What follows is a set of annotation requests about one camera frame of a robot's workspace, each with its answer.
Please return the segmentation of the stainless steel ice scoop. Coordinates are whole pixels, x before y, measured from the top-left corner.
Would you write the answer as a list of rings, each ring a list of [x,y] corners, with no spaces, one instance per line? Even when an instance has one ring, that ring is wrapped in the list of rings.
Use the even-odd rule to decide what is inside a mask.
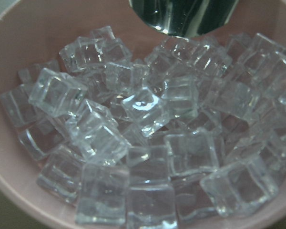
[[[154,30],[192,38],[228,23],[237,0],[130,0],[137,16]]]

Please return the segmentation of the pile of clear ice cubes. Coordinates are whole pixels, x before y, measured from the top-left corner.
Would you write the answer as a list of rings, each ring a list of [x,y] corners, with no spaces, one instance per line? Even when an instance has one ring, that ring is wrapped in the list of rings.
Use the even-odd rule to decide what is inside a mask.
[[[44,161],[37,184],[80,225],[176,229],[244,217],[286,176],[286,47],[257,33],[226,46],[169,37],[144,59],[109,26],[18,72],[0,95]]]

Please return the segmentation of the pink bowl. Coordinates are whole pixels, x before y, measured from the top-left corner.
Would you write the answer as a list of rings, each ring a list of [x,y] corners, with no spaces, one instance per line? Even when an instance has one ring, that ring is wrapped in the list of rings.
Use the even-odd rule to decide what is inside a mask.
[[[143,58],[164,39],[144,24],[128,0],[18,0],[0,15],[0,94],[20,82],[18,69],[57,57],[66,44],[94,28],[111,25],[117,37]],[[240,0],[230,21],[213,31],[222,43],[229,34],[261,32],[286,47],[286,0]],[[36,184],[38,166],[18,142],[0,104],[0,190],[23,211],[54,229],[115,229],[74,223],[75,208]],[[286,215],[286,180],[277,198],[248,218],[213,217],[193,229],[262,229]]]

